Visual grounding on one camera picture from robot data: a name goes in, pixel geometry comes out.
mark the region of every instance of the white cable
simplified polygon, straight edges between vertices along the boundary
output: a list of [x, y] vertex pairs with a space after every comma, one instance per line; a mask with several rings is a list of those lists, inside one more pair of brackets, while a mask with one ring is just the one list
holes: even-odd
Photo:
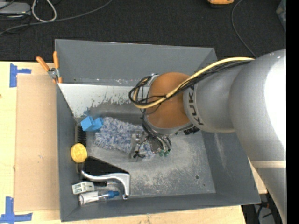
[[49, 3], [49, 5], [51, 6], [51, 8], [52, 8], [53, 11], [54, 11], [54, 17], [53, 17], [51, 20], [42, 20], [42, 19], [40, 19], [40, 18], [35, 14], [35, 12], [34, 12], [34, 8], [35, 8], [35, 6], [36, 6], [36, 2], [37, 2], [37, 0], [34, 0], [34, 1], [33, 1], [32, 7], [31, 7], [33, 16], [34, 16], [37, 20], [39, 20], [39, 21], [41, 21], [41, 22], [54, 21], [54, 20], [57, 18], [57, 12], [56, 12], [56, 9], [54, 8], [53, 4], [52, 4], [49, 0], [46, 0], [46, 1], [47, 1], [47, 3]]

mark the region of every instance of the wooden table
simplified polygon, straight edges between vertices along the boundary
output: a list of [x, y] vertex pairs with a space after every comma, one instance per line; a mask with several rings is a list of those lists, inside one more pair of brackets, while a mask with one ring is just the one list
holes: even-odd
[[[0, 214], [5, 212], [5, 197], [14, 197], [14, 164], [15, 164], [15, 134], [16, 134], [16, 107], [17, 87], [9, 87], [10, 63], [18, 69], [30, 68], [38, 72], [45, 72], [38, 63], [0, 62]], [[266, 187], [252, 167], [259, 193], [267, 193]], [[15, 212], [25, 214], [33, 212], [32, 220], [24, 223], [58, 224], [59, 210], [28, 210]], [[114, 217], [88, 221], [70, 222], [76, 224], [165, 224], [165, 223], [201, 223], [201, 224], [244, 224], [245, 219], [241, 206], [228, 206], [199, 210], [176, 211], [170, 213], [147, 214], [128, 217]]]

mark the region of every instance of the blue plastic block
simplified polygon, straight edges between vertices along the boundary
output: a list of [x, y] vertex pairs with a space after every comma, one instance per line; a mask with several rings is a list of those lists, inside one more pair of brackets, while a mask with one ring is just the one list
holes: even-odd
[[17, 86], [17, 74], [31, 74], [31, 69], [20, 69], [14, 64], [10, 64], [10, 75], [9, 75], [9, 87], [16, 87]]
[[25, 222], [31, 221], [32, 213], [24, 215], [15, 215], [14, 214], [14, 199], [12, 197], [6, 197], [5, 203], [5, 214], [2, 214], [0, 217], [0, 223], [10, 223], [14, 224], [15, 222]]
[[96, 118], [95, 120], [93, 120], [91, 116], [87, 116], [84, 120], [81, 121], [82, 130], [86, 132], [95, 132], [99, 130], [102, 125], [102, 118]]

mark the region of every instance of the transparent tube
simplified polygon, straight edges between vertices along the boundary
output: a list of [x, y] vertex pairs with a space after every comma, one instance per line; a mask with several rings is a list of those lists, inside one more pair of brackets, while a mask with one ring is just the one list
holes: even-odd
[[93, 191], [93, 192], [86, 192], [79, 195], [79, 203], [81, 206], [85, 205], [86, 203], [91, 202], [104, 202], [108, 199], [114, 198], [118, 196], [120, 193], [118, 191]]

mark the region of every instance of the orange handle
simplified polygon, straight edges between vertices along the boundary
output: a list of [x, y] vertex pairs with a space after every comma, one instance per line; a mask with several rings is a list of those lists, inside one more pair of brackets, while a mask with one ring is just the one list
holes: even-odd
[[59, 68], [59, 61], [58, 61], [57, 51], [53, 52], [53, 61], [54, 61], [55, 68], [58, 69]]
[[36, 60], [38, 61], [38, 63], [40, 63], [41, 64], [41, 66], [45, 69], [45, 71], [49, 71], [50, 70], [50, 68], [49, 68], [49, 66], [47, 65], [47, 63], [40, 57], [40, 56], [37, 56], [36, 57]]

